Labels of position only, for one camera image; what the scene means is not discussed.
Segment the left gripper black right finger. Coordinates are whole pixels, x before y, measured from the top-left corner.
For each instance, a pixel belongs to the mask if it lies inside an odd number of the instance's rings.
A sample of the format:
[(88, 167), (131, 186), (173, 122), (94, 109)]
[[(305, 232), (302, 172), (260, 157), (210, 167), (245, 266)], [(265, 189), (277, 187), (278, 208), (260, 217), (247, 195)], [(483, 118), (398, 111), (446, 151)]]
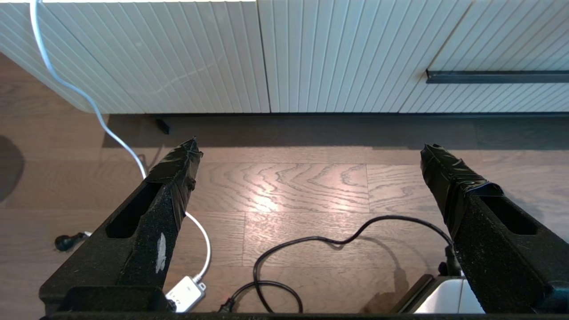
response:
[(421, 151), (421, 173), (486, 312), (567, 314), (567, 242), (438, 144)]

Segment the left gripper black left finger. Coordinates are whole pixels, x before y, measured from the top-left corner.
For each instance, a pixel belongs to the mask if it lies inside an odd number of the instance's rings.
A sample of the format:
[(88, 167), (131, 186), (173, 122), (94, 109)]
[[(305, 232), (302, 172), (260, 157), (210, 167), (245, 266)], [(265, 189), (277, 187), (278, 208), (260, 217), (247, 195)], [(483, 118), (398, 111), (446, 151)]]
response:
[(173, 312), (163, 293), (203, 153), (173, 148), (39, 290), (47, 314)]

